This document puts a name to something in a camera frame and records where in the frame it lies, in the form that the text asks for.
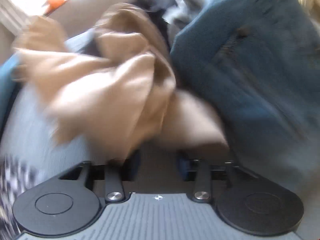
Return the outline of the beige trousers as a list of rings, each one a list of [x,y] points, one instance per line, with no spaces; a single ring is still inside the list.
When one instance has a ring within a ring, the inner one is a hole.
[[[227,155],[216,110],[177,87],[165,40],[142,9],[109,7],[92,41],[97,55],[74,53],[61,25],[37,16],[14,42],[17,74],[35,88],[58,143],[84,135],[121,162],[148,140],[195,159]]]

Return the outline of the dark plaid shirt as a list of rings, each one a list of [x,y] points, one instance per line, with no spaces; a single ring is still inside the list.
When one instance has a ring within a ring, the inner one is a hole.
[[[37,182],[37,171],[11,157],[1,157],[1,239],[13,239],[20,234],[12,207],[17,197]]]

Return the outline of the blue pillow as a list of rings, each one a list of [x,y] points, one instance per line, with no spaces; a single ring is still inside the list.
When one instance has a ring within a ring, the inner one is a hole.
[[[7,123],[12,105],[15,101],[16,92],[18,91],[17,83],[13,81],[11,77],[18,63],[18,57],[14,54],[1,65],[1,134]]]

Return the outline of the blue denim jeans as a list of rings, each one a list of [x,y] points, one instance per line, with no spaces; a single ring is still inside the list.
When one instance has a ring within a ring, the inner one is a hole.
[[[301,194],[319,188],[319,34],[297,0],[211,0],[170,55],[245,166]]]

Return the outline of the orange object on windowsill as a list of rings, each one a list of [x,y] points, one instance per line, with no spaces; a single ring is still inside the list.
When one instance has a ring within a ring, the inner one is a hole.
[[[63,4],[65,4],[68,0],[46,0],[44,3],[44,6],[46,7],[46,10],[44,11],[44,15],[48,16],[52,12],[54,12],[57,8],[61,7]]]

